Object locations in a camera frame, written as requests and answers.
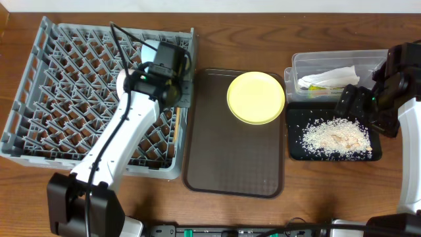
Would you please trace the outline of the light blue bowl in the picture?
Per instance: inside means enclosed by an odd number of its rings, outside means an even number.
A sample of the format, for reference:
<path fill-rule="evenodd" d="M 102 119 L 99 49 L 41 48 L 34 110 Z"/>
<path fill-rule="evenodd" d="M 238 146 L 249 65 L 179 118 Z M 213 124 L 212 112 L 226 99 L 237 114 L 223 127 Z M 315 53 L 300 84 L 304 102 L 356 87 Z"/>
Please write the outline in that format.
<path fill-rule="evenodd" d="M 158 46 L 160 44 L 160 41 L 147 39 L 146 44 L 154 47 L 155 49 L 158 49 Z M 156 51 L 154 49 L 151 49 L 147 45 L 143 44 L 141 47 L 141 62 L 153 62 L 155 60 Z"/>

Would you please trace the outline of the green snack wrapper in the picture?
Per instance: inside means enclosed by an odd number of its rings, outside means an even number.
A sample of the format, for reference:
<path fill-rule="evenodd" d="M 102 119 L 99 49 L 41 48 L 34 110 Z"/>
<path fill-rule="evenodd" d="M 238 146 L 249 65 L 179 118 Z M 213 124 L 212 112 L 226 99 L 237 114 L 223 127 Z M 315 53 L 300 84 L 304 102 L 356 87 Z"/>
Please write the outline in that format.
<path fill-rule="evenodd" d="M 344 88 L 324 88 L 319 86 L 309 87 L 309 97 L 322 97 L 322 96 L 339 96 L 342 94 Z"/>

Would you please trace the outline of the yellow plate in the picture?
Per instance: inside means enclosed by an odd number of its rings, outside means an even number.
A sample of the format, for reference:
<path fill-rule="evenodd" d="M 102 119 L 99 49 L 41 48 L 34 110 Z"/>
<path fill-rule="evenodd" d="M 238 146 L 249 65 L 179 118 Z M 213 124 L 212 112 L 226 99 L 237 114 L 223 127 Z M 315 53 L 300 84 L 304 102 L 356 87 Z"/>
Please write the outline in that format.
<path fill-rule="evenodd" d="M 280 82 L 263 72 L 245 72 L 228 86 L 226 101 L 231 113 L 252 125 L 275 120 L 285 107 L 285 92 Z"/>

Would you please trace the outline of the wooden chopstick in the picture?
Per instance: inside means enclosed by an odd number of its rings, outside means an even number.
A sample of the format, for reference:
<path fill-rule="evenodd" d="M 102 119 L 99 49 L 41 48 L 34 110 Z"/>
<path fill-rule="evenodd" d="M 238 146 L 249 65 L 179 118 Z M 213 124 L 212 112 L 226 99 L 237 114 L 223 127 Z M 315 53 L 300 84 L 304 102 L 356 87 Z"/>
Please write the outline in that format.
<path fill-rule="evenodd" d="M 176 143 L 178 139 L 181 115 L 182 115 L 182 109 L 180 107 L 177 107 L 176 108 L 176 122 L 175 122 L 175 127 L 174 127 L 174 139 L 173 139 L 174 143 Z"/>

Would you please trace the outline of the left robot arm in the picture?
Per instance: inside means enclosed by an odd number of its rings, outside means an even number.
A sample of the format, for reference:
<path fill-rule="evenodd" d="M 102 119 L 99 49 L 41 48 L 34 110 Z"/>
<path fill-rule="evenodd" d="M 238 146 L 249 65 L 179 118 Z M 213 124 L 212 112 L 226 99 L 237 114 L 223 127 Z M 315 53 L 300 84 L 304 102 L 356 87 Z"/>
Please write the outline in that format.
<path fill-rule="evenodd" d="M 119 104 L 103 133 L 69 175 L 47 185 L 49 224 L 57 236 L 141 236 L 144 225 L 129 217 L 117 198 L 122 177 L 142 137 L 164 109 L 178 106 L 182 81 L 193 67 L 184 48 L 154 41 L 150 61 L 118 74 Z"/>

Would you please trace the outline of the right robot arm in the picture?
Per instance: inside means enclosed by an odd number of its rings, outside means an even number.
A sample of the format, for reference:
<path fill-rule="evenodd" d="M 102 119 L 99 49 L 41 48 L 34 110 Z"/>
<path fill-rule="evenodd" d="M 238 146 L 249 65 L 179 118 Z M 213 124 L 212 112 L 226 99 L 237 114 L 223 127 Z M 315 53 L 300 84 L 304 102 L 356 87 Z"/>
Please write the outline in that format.
<path fill-rule="evenodd" d="M 331 236 L 380 236 L 374 228 L 420 235 L 420 42 L 390 48 L 373 73 L 374 87 L 348 85 L 335 107 L 340 117 L 358 119 L 384 136 L 403 138 L 403 178 L 397 213 L 370 218 L 353 230 L 334 229 Z"/>

